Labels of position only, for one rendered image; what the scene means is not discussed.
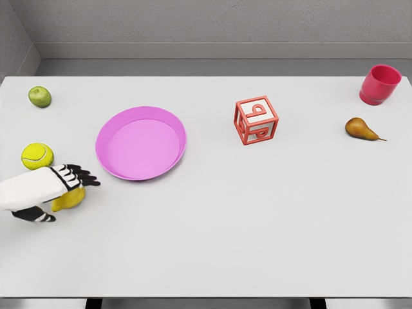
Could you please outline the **red cup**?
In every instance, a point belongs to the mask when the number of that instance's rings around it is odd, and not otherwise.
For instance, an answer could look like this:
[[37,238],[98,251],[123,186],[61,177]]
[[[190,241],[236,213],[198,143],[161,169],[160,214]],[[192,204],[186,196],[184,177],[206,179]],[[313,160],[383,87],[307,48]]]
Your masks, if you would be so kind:
[[371,105],[381,105],[391,96],[402,80],[400,72],[392,66],[378,64],[366,75],[359,91],[360,99]]

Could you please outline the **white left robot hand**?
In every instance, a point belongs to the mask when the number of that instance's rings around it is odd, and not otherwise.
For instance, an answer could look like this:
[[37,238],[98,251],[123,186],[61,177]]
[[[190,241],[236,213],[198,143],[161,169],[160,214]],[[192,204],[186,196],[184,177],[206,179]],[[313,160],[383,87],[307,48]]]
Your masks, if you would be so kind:
[[40,204],[79,187],[99,186],[96,176],[75,164],[41,167],[0,182],[0,211],[29,222],[54,222]]

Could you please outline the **pink round plate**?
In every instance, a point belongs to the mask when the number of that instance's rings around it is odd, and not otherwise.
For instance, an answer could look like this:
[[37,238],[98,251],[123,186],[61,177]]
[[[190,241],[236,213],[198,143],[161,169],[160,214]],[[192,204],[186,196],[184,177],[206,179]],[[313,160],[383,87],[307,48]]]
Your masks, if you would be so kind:
[[116,114],[102,126],[95,152],[108,173],[143,181],[172,169],[186,144],[186,130],[177,116],[162,108],[140,106]]

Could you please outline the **red letter block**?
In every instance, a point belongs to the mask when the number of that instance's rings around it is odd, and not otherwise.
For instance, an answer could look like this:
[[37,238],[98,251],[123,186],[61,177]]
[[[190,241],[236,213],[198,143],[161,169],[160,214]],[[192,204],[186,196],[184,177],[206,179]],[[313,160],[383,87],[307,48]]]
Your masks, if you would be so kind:
[[243,145],[273,139],[279,117],[267,96],[236,102],[234,125]]

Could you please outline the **yellow lemon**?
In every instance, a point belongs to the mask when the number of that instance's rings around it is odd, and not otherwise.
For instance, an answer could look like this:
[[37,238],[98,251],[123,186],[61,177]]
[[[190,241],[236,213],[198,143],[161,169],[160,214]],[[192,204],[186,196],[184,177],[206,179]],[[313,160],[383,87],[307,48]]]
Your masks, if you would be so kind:
[[51,210],[59,212],[63,209],[71,209],[76,207],[84,199],[86,195],[85,187],[77,187],[76,189],[63,194],[62,196],[51,201]]

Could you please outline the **yellow tennis ball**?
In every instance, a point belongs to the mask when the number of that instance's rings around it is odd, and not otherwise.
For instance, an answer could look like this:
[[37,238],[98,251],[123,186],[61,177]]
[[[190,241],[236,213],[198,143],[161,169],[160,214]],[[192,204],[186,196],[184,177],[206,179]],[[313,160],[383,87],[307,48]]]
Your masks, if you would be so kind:
[[35,170],[40,167],[49,167],[54,161],[54,153],[46,144],[32,143],[23,149],[21,153],[21,161],[29,170]]

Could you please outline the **green apple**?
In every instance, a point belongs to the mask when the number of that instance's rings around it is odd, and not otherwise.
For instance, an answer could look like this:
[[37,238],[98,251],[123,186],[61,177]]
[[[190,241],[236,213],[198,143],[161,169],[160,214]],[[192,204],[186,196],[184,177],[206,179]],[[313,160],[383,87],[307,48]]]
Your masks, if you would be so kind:
[[28,92],[29,101],[38,108],[47,108],[52,103],[51,93],[42,86],[35,86]]

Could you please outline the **brown pear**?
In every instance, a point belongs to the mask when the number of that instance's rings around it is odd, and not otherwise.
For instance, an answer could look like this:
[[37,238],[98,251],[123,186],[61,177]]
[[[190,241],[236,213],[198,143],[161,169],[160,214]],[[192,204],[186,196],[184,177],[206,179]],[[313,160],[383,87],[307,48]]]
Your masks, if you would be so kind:
[[347,121],[347,123],[345,124],[345,130],[350,136],[354,138],[360,138],[369,141],[386,141],[386,139],[381,138],[378,134],[371,130],[365,123],[365,121],[359,117],[354,117]]

